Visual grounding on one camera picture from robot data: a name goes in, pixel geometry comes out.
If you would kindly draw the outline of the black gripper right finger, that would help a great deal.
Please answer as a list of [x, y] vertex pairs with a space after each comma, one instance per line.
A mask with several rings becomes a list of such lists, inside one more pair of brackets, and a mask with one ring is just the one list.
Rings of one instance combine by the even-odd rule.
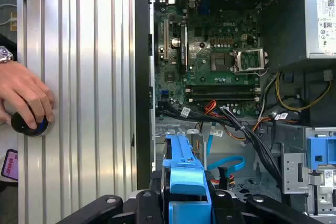
[[248, 196], [245, 202], [229, 191], [215, 189], [212, 175], [207, 172], [207, 184], [212, 199], [212, 223], [320, 223], [286, 204], [265, 195]]

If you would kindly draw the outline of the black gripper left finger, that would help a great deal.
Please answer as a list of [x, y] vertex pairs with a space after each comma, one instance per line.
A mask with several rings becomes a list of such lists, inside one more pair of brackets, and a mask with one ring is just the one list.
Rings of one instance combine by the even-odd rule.
[[154, 171], [149, 189], [133, 191], [126, 201], [117, 195], [101, 196], [59, 223], [165, 223], [166, 177], [165, 170]]

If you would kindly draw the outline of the person's hand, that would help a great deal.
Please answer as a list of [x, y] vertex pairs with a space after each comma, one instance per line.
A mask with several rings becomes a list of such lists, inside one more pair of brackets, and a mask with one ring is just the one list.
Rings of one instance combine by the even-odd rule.
[[14, 107], [31, 129], [44, 118], [53, 122], [54, 101], [50, 88], [26, 67], [14, 61], [1, 64], [1, 123], [11, 122], [4, 102]]

